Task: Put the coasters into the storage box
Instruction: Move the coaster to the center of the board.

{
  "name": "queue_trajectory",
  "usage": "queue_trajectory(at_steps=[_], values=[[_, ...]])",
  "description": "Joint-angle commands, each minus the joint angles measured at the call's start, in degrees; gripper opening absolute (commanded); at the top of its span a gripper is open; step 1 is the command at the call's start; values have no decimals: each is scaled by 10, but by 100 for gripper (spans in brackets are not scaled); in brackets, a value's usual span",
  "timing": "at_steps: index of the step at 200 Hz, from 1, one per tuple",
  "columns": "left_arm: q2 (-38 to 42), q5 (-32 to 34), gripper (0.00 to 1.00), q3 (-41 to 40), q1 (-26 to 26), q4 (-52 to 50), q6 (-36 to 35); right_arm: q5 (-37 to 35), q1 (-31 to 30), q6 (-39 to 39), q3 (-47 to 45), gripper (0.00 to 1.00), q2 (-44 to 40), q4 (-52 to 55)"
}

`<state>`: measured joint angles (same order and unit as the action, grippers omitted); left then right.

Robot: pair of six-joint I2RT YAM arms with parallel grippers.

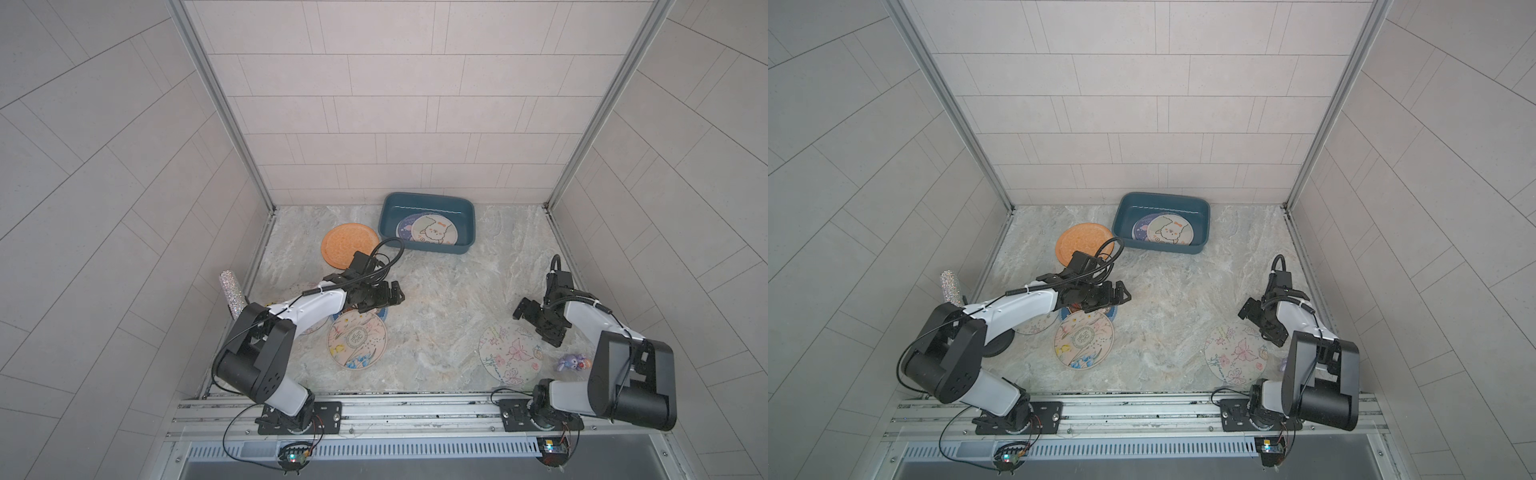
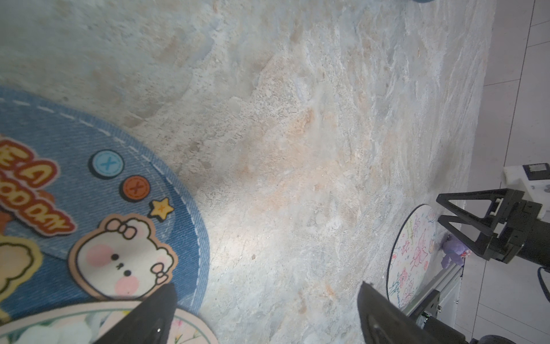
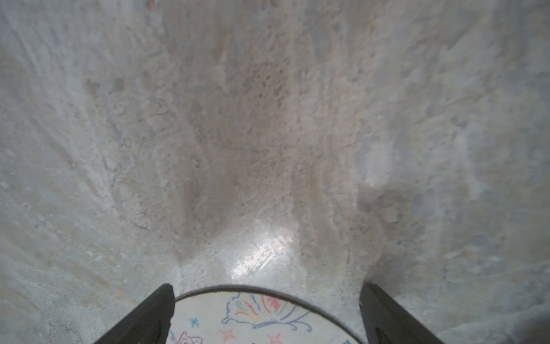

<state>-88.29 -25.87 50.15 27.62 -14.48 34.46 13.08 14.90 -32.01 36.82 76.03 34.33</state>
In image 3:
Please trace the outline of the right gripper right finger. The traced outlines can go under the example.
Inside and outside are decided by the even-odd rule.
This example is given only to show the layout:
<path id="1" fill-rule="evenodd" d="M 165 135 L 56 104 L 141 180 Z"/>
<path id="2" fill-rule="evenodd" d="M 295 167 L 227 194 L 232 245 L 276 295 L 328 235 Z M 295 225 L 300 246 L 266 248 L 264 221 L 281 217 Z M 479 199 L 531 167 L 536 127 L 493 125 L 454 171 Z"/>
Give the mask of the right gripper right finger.
<path id="1" fill-rule="evenodd" d="M 368 343 L 443 344 L 375 283 L 362 286 L 360 311 Z"/>

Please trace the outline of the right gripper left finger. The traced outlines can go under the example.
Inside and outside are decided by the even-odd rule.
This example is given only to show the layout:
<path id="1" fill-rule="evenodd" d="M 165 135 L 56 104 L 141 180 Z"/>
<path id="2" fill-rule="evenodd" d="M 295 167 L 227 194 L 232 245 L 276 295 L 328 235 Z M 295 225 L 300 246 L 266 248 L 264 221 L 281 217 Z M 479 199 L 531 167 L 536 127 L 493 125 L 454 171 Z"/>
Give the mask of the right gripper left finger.
<path id="1" fill-rule="evenodd" d="M 95 344 L 165 344 L 176 306 L 173 287 L 161 285 Z"/>

